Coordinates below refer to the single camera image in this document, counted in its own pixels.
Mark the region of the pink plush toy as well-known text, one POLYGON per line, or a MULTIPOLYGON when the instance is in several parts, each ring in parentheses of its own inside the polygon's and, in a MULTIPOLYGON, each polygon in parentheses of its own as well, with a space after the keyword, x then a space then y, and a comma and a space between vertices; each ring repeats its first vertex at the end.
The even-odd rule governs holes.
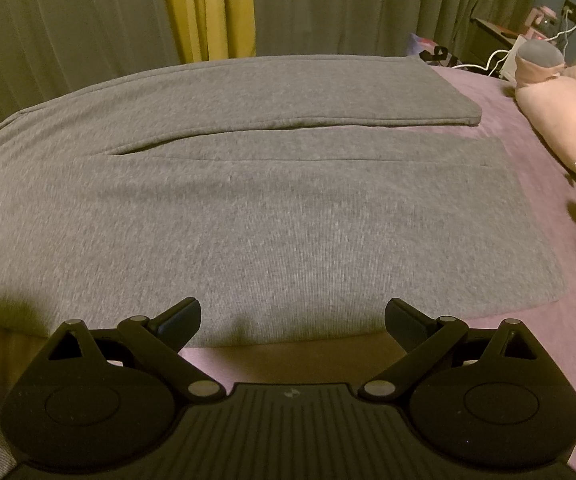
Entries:
POLYGON ((576 173, 576 65, 545 40, 516 51, 516 102, 560 162, 576 173))

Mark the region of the pink device on nightstand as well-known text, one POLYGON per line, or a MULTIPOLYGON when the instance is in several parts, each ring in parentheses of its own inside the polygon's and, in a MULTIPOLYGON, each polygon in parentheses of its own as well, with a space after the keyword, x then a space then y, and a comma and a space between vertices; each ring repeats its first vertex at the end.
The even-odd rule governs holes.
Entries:
POLYGON ((527 14, 521 35, 526 39, 552 38, 559 32, 560 18, 548 6, 536 6, 527 14))

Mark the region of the grey-green curtain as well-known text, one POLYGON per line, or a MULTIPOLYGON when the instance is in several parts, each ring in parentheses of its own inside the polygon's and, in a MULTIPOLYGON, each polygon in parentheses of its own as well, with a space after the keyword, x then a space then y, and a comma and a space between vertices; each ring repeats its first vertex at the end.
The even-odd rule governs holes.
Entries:
MULTIPOLYGON (((533 0, 254 0, 255 55, 454 53, 472 18, 516 27, 533 0)), ((0 0, 0 122, 109 79, 184 64, 166 0, 0 0)))

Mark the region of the dark nightstand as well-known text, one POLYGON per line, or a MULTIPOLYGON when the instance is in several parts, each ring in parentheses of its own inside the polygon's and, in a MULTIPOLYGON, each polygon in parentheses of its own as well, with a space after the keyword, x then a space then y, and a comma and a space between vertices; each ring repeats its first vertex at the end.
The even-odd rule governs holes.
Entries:
POLYGON ((472 18, 462 60, 465 63, 484 66, 495 51, 509 51, 516 38, 518 38, 516 32, 481 18, 472 18))

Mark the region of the black wall socket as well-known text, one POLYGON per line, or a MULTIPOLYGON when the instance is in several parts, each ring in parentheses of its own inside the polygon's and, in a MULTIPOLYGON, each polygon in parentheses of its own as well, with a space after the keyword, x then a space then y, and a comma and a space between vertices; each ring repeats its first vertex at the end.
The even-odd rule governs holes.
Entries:
POLYGON ((576 25, 576 3, 571 0, 564 0, 561 16, 567 28, 576 25))

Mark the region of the yellow curtain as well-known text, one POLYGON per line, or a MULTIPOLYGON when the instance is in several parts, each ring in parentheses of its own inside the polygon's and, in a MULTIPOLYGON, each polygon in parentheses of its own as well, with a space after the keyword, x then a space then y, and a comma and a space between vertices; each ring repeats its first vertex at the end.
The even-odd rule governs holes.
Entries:
POLYGON ((166 5, 183 62, 255 55, 254 0, 166 0, 166 5))

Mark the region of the pink bed blanket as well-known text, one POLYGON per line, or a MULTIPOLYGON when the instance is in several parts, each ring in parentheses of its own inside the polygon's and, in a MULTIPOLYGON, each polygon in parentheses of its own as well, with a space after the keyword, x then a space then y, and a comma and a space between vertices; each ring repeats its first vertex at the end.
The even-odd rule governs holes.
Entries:
POLYGON ((576 186, 496 79, 149 70, 0 123, 15 479, 571 479, 576 186))

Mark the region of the grey sweatpants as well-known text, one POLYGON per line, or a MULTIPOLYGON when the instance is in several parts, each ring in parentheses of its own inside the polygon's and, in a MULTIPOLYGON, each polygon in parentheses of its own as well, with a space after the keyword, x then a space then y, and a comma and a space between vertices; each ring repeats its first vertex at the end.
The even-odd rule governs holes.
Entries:
POLYGON ((565 282, 498 136, 412 58, 149 70, 0 123, 0 327, 45 336, 200 301, 200 346, 477 318, 565 282))

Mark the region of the purple black bag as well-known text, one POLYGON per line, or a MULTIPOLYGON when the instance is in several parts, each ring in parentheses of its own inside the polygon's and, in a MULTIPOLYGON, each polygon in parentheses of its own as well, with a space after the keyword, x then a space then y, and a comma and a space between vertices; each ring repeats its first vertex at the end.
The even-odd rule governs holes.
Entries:
POLYGON ((456 55, 434 40, 417 36, 410 32, 407 40, 407 56, 420 58, 432 66, 455 67, 460 64, 456 55))

